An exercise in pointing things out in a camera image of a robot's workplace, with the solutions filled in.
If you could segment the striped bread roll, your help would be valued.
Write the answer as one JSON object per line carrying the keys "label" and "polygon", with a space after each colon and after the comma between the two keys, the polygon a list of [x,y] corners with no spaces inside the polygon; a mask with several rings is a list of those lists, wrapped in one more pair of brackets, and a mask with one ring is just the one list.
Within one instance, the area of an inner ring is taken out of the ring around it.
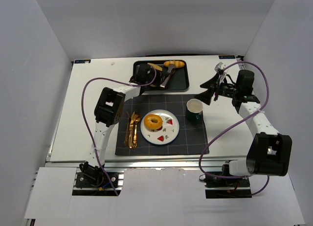
{"label": "striped bread roll", "polygon": [[183,61],[166,61],[163,65],[167,68],[182,68],[185,66]]}

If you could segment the orange bagel donut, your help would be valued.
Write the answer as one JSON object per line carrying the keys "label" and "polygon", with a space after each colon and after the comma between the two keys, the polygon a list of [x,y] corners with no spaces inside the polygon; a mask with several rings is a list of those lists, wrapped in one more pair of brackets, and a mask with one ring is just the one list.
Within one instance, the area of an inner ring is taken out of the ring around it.
{"label": "orange bagel donut", "polygon": [[147,129],[157,130],[162,127],[163,120],[159,115],[148,114],[144,118],[144,125]]}

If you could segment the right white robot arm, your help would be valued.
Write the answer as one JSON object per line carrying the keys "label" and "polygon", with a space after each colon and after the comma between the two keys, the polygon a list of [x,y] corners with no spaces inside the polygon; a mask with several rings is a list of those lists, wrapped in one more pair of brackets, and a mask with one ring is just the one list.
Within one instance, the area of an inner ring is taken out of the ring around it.
{"label": "right white robot arm", "polygon": [[226,73],[219,69],[213,78],[201,84],[205,91],[196,99],[210,105],[219,96],[232,98],[232,105],[247,124],[253,141],[244,160],[228,163],[225,179],[241,179],[251,175],[285,176],[288,172],[292,139],[280,134],[268,121],[260,101],[253,95],[254,72],[240,70],[235,84],[227,83]]}

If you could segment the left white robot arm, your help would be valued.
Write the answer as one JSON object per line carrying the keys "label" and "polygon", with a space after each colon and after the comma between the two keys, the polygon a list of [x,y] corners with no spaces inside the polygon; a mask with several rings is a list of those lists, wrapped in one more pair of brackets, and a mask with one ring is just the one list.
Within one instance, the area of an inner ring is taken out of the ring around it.
{"label": "left white robot arm", "polygon": [[[96,80],[105,80],[118,83],[118,88],[104,87],[94,109],[95,132],[92,133],[87,122],[84,109],[84,99],[88,85]],[[156,67],[145,64],[139,67],[128,83],[119,82],[110,78],[96,77],[90,79],[84,86],[81,96],[81,111],[84,123],[90,134],[92,145],[87,160],[79,165],[81,172],[94,182],[99,182],[108,173],[104,170],[105,152],[110,134],[118,124],[124,103],[142,95],[148,87],[159,86],[162,83],[162,73]]]}

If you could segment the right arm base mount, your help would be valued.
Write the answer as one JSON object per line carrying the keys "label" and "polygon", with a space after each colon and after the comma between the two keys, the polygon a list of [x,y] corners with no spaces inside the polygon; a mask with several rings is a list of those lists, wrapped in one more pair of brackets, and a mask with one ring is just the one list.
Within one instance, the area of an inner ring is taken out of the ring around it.
{"label": "right arm base mount", "polygon": [[248,177],[225,179],[202,174],[199,176],[199,181],[205,185],[205,196],[207,199],[241,199],[252,197]]}

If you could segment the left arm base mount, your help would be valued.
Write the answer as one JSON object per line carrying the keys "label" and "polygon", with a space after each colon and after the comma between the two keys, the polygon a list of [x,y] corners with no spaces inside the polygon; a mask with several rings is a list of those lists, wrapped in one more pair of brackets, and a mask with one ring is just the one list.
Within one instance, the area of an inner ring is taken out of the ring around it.
{"label": "left arm base mount", "polygon": [[119,194],[121,187],[118,186],[119,173],[108,172],[106,175],[101,167],[91,166],[88,162],[79,165],[73,185],[73,196],[114,196]]}

